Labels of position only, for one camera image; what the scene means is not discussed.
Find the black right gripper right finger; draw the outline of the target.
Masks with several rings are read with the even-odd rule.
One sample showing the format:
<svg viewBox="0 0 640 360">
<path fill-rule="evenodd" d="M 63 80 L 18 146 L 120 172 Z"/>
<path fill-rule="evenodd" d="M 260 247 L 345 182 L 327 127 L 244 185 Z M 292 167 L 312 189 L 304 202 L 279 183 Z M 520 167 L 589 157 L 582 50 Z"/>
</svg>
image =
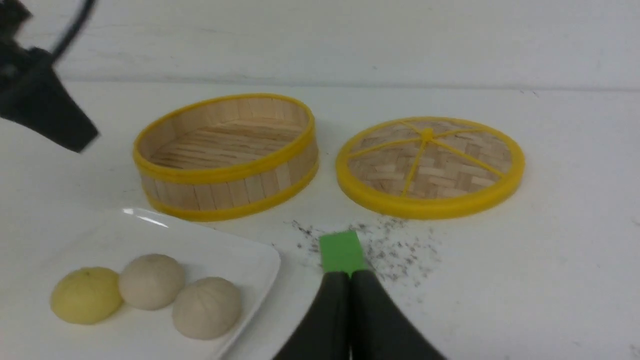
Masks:
<svg viewBox="0 0 640 360">
<path fill-rule="evenodd" d="M 445 360 L 386 292 L 375 274 L 350 276 L 349 336 L 354 360 Z"/>
</svg>

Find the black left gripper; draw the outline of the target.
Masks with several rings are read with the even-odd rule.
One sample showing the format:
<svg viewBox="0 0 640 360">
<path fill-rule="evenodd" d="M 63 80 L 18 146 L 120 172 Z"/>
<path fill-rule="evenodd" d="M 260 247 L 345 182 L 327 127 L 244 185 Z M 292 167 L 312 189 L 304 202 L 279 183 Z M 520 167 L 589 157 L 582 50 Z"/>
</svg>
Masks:
<svg viewBox="0 0 640 360">
<path fill-rule="evenodd" d="M 1 93 L 11 91 L 41 57 L 44 50 L 27 50 L 16 41 L 23 23 L 32 14 L 18 0 L 3 0 L 0 5 Z M 1 116 L 22 125 L 62 146 L 82 153 L 100 132 L 93 121 L 71 98 L 52 69 L 46 69 L 23 96 L 9 104 L 1 103 Z"/>
</svg>

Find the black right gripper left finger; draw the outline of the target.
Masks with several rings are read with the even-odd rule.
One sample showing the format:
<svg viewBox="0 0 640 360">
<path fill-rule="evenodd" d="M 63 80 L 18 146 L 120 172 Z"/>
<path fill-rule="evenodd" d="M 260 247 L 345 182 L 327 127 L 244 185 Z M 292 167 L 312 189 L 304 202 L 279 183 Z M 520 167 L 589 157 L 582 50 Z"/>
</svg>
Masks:
<svg viewBox="0 0 640 360">
<path fill-rule="evenodd" d="M 275 360 L 348 360 L 350 278 L 326 272 L 309 307 Z"/>
</svg>

